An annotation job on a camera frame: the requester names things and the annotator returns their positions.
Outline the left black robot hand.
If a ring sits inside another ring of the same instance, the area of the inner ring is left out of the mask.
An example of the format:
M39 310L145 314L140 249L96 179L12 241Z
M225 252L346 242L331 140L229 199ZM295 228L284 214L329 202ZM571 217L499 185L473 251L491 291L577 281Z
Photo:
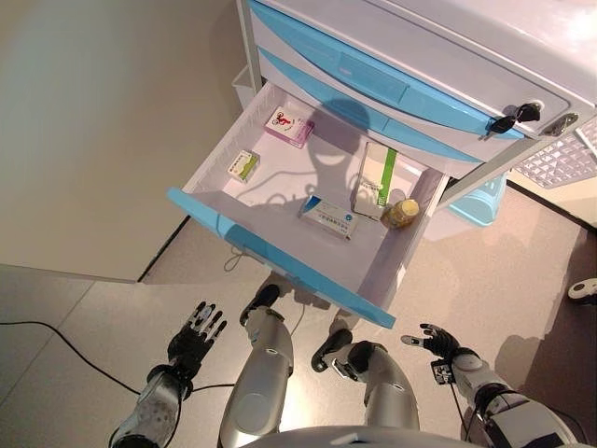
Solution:
M187 369L200 366L227 324L214 303L200 302L169 343L170 364Z

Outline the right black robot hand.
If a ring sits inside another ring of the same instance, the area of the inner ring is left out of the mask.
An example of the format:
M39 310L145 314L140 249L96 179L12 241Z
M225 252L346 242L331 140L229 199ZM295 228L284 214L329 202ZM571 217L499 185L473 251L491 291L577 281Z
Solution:
M421 348L442 359L451 359L460 343L445 329L430 323L422 323L424 337L402 335L400 341L408 346Z

